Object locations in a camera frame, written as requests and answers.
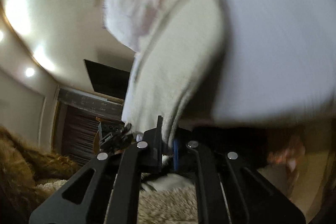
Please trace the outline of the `beige shaggy rug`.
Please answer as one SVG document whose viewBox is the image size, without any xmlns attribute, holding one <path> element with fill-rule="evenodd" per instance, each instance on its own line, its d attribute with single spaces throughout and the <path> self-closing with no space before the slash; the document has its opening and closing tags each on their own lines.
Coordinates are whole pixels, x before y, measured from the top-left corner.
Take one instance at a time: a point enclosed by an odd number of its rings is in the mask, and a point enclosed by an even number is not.
<svg viewBox="0 0 336 224">
<path fill-rule="evenodd" d="M 178 174 L 151 180 L 142 173 L 137 223 L 198 223 L 194 184 Z"/>
</svg>

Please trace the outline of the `brown fluffy blanket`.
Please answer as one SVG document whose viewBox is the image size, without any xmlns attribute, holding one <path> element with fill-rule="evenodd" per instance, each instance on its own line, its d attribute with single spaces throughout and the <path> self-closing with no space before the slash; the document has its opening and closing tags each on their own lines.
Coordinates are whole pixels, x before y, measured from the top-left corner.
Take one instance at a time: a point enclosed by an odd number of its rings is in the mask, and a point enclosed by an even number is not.
<svg viewBox="0 0 336 224">
<path fill-rule="evenodd" d="M 1 222 L 28 223 L 31 213 L 78 170 L 66 156 L 31 146 L 1 127 L 1 191 L 14 213 Z"/>
</svg>

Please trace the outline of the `dark window opening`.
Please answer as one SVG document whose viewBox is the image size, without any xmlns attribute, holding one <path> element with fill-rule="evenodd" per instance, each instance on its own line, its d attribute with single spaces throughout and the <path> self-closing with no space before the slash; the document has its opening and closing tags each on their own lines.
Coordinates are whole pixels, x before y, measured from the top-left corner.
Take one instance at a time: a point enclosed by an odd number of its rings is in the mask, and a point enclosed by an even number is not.
<svg viewBox="0 0 336 224">
<path fill-rule="evenodd" d="M 100 63 L 84 60 L 85 67 L 96 93 L 124 100 L 130 73 Z"/>
</svg>

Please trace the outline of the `lavender bed sheet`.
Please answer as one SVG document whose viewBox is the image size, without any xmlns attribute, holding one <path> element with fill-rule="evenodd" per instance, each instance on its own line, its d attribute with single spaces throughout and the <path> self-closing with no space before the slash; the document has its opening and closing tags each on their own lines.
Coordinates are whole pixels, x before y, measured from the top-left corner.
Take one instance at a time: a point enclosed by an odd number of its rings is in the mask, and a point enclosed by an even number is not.
<svg viewBox="0 0 336 224">
<path fill-rule="evenodd" d="M 335 0 L 226 0 L 217 123 L 335 115 Z"/>
</svg>

